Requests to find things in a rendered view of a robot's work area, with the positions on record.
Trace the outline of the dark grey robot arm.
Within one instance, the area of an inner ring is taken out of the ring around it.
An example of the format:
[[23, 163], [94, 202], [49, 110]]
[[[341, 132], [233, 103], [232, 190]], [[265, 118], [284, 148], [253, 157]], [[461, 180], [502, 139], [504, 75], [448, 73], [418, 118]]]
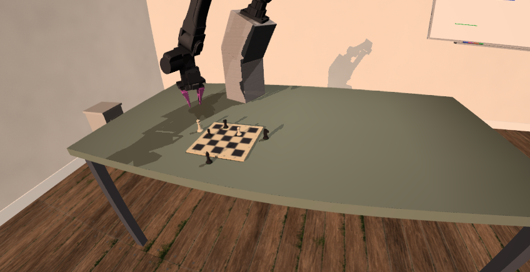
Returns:
[[[164, 74], [179, 71], [182, 84], [188, 84], [189, 81], [189, 87], [192, 90], [201, 87], [202, 80], [199, 67], [190, 67], [196, 65], [194, 56], [200, 55], [203, 51], [206, 37], [204, 32], [211, 1], [190, 1], [189, 9], [179, 31], [177, 47], [165, 52], [160, 60], [160, 67]], [[271, 1], [252, 0], [247, 8], [241, 9], [240, 14], [263, 24], [269, 21], [269, 17], [266, 16], [266, 6]]]

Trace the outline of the tan and black chessboard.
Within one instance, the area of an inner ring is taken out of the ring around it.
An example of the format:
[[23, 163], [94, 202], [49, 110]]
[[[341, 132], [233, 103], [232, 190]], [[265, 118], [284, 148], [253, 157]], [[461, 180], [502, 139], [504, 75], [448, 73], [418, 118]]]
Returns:
[[[213, 123], [210, 129], [211, 137], [206, 130], [186, 151], [187, 153], [206, 155], [235, 161], [245, 161], [254, 143], [258, 139], [263, 127], [248, 126], [241, 124], [228, 124], [224, 129], [224, 123]], [[242, 135], [238, 136], [237, 127], [240, 127]]]

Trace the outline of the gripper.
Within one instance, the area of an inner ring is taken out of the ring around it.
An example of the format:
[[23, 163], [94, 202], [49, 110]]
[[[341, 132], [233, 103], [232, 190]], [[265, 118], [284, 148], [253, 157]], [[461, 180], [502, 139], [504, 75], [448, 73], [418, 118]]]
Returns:
[[[196, 66], [191, 66], [190, 68], [195, 68]], [[201, 104], [201, 99], [202, 99], [202, 96], [203, 96], [203, 92], [204, 92], [204, 85], [203, 83], [206, 83], [206, 80], [201, 76], [201, 87], [199, 89], [197, 89], [197, 96], [198, 96], [198, 100], [199, 100], [199, 103]], [[190, 104], [190, 101], [189, 101], [189, 96], [188, 96], [188, 92], [189, 90], [192, 90], [190, 89], [189, 85], [188, 84], [185, 84], [183, 85], [181, 81], [176, 81], [176, 85], [178, 87], [178, 89], [181, 90], [182, 94], [184, 95], [184, 97], [186, 98], [187, 100], [187, 103], [189, 104], [189, 107], [191, 107], [191, 104]], [[200, 95], [200, 98], [199, 98], [199, 95]]]

